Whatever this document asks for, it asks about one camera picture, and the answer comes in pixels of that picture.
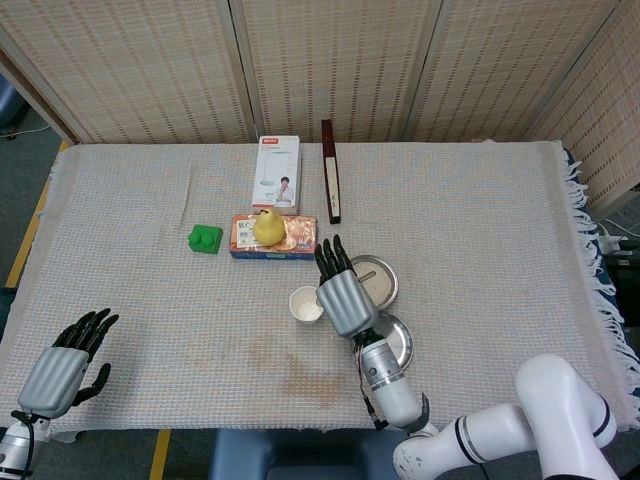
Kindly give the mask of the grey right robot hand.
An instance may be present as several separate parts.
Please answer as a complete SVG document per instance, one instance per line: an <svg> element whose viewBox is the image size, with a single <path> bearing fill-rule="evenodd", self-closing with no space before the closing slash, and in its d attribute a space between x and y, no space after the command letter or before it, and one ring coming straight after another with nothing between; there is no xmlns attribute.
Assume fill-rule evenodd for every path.
<svg viewBox="0 0 640 480"><path fill-rule="evenodd" d="M318 244L314 258L320 272L316 296L337 334L352 339L373 329L378 311L361 285L340 236Z"/></svg>

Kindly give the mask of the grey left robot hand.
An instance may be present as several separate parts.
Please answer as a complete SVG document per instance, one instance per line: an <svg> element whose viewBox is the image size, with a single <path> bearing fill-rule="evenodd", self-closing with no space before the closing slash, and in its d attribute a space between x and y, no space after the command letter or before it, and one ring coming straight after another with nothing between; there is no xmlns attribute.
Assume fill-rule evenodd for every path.
<svg viewBox="0 0 640 480"><path fill-rule="evenodd" d="M19 396L21 412L12 415L35 423L65 415L71 408L99 395L111 364L103 364L90 385L82 385L89 366L119 316L109 308L90 311L67 326L35 362Z"/></svg>

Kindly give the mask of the white paper cup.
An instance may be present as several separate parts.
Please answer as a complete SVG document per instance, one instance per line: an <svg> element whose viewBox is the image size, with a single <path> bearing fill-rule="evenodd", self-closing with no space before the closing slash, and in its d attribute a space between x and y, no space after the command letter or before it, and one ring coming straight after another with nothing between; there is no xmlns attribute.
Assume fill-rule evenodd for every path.
<svg viewBox="0 0 640 480"><path fill-rule="evenodd" d="M302 324L313 324L324 313L313 286L296 289L289 298L289 308L292 316Z"/></svg>

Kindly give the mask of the steel bowl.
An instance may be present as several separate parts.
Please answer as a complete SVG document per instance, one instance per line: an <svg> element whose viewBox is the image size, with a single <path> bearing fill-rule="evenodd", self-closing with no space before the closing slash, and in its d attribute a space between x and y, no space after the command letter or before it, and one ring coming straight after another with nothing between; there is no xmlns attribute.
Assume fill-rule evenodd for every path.
<svg viewBox="0 0 640 480"><path fill-rule="evenodd" d="M374 306L379 311L388 308L399 291L398 277L391 265L375 255L359 255L351 263Z"/></svg>

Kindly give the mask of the steel plate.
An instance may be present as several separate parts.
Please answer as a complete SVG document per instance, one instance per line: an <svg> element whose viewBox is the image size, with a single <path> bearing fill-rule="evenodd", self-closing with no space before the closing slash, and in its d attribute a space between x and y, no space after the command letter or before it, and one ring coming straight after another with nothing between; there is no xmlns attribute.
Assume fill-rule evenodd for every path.
<svg viewBox="0 0 640 480"><path fill-rule="evenodd" d="M413 358L414 342L410 329L398 317L382 311L374 330L383 336L395 356L401 371L404 371Z"/></svg>

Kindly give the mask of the orange and blue carton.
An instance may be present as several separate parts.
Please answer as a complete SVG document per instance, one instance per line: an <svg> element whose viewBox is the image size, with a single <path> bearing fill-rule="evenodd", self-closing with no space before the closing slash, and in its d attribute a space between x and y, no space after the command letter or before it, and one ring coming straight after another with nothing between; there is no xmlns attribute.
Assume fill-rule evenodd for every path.
<svg viewBox="0 0 640 480"><path fill-rule="evenodd" d="M261 214L233 217L229 252L236 259L313 260L317 244L317 220L311 216L281 216L284 236L279 243L265 245L255 237Z"/></svg>

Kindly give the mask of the yellow pear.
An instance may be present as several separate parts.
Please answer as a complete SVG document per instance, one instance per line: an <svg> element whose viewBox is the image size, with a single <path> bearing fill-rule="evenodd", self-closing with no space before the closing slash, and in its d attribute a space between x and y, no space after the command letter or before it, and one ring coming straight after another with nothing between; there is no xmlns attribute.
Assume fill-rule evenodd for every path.
<svg viewBox="0 0 640 480"><path fill-rule="evenodd" d="M262 209L256 218L253 234L260 245L276 245L286 236L284 221L275 210Z"/></svg>

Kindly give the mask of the beige waffle tablecloth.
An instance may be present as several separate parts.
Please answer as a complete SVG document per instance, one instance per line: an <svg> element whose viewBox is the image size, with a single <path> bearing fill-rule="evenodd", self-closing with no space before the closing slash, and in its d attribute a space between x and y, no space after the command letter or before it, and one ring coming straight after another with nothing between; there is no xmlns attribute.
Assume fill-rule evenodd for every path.
<svg viewBox="0 0 640 480"><path fill-rule="evenodd" d="M392 312L411 329L407 377L431 419L515 400L519 366L569 361L637 422L619 317L602 300L582 187L557 142L380 143L338 148L352 255L387 260ZM88 377L102 393L57 432L159 428L368 428L349 343L296 322L290 294L311 261L237 260L187 245L227 226L253 178L254 145L86 145L61 155L0 342L0 427L58 333L91 310L118 315Z"/></svg>

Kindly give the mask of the dark red long box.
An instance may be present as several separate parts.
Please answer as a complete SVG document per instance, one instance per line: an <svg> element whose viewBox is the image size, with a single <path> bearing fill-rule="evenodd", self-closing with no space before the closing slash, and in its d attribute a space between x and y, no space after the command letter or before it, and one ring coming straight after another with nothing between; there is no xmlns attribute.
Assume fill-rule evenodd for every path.
<svg viewBox="0 0 640 480"><path fill-rule="evenodd" d="M340 180L332 122L329 119L323 119L321 130L329 222L339 224L341 222Z"/></svg>

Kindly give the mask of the white lamp box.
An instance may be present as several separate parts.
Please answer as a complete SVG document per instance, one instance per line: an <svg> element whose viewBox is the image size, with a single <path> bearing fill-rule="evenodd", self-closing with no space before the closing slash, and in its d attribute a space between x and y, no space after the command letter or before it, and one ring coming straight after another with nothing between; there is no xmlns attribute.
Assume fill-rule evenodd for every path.
<svg viewBox="0 0 640 480"><path fill-rule="evenodd" d="M252 208L275 208L282 215L297 215L301 178L298 136L261 136L258 141Z"/></svg>

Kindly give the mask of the green toy brick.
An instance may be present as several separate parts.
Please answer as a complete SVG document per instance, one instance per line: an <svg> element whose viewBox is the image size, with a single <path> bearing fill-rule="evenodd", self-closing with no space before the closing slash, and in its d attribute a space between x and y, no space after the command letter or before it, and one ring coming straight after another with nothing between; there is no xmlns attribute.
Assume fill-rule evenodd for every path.
<svg viewBox="0 0 640 480"><path fill-rule="evenodd" d="M217 254L222 236L220 227L196 224L188 236L188 246L193 252Z"/></svg>

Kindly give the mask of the woven bamboo screen panel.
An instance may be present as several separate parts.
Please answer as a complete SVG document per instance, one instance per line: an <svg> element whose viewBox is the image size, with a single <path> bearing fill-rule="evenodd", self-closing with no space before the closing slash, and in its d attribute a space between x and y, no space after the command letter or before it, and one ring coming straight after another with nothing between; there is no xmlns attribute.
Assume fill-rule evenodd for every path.
<svg viewBox="0 0 640 480"><path fill-rule="evenodd" d="M581 163L593 214L640 185L640 0L621 0L525 137L560 140Z"/></svg>
<svg viewBox="0 0 640 480"><path fill-rule="evenodd" d="M256 138L231 0L0 0L0 74L71 144Z"/></svg>
<svg viewBox="0 0 640 480"><path fill-rule="evenodd" d="M620 0L437 0L407 141L521 141Z"/></svg>
<svg viewBox="0 0 640 480"><path fill-rule="evenodd" d="M445 0L227 0L257 135L406 137Z"/></svg>

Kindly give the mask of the white power strip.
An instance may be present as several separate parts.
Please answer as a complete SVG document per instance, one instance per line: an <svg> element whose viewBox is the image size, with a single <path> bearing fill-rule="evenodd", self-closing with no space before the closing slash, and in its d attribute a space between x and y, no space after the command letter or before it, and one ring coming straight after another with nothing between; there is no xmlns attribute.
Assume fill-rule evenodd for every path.
<svg viewBox="0 0 640 480"><path fill-rule="evenodd" d="M604 234L598 236L597 242L601 253L605 256L640 260L640 240L638 239Z"/></svg>

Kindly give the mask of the black box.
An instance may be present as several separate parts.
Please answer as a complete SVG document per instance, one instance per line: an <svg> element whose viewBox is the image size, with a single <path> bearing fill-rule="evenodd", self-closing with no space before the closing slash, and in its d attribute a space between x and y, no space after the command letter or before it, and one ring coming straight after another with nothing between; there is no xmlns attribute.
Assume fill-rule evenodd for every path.
<svg viewBox="0 0 640 480"><path fill-rule="evenodd" d="M605 255L604 261L625 323L640 327L640 256Z"/></svg>

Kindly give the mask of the blue round container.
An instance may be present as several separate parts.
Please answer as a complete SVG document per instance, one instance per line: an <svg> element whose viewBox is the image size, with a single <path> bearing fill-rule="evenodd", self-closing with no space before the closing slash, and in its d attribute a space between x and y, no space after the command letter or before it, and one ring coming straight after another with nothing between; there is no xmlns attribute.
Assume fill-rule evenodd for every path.
<svg viewBox="0 0 640 480"><path fill-rule="evenodd" d="M24 99L14 86L0 75L0 128L8 126L24 105Z"/></svg>

